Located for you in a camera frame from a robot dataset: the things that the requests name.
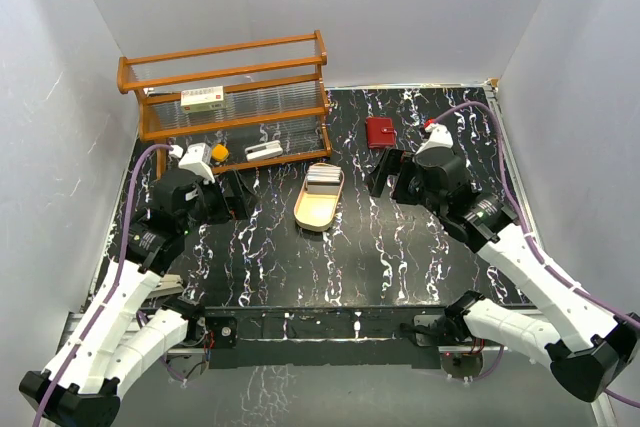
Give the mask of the red leather card holder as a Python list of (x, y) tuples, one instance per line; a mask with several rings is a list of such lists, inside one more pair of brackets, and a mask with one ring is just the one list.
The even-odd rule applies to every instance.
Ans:
[(396, 130), (389, 117), (368, 117), (365, 121), (367, 146), (369, 149), (394, 147)]

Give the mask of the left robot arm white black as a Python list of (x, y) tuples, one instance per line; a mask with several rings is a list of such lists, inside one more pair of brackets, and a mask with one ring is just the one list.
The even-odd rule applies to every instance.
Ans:
[(206, 334), (201, 304), (175, 294), (130, 339), (140, 308), (202, 226), (245, 220), (255, 193), (235, 170), (210, 179), (173, 169), (157, 180), (148, 207), (129, 208), (121, 253), (73, 333), (40, 371), (28, 371), (19, 391), (35, 410), (33, 423), (109, 426), (125, 393), (180, 343)]

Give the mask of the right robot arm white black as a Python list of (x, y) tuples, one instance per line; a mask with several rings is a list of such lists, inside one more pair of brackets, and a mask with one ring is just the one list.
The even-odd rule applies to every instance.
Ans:
[(507, 276), (545, 317), (532, 320), (467, 292), (445, 310), (443, 323), (453, 341), (478, 337), (526, 355), (584, 402), (596, 400), (633, 361), (638, 315), (604, 307), (550, 258), (535, 254), (514, 210), (476, 190), (452, 149), (385, 149), (367, 177), (370, 195), (380, 196), (390, 176), (396, 179), (393, 200), (429, 210), (449, 236)]

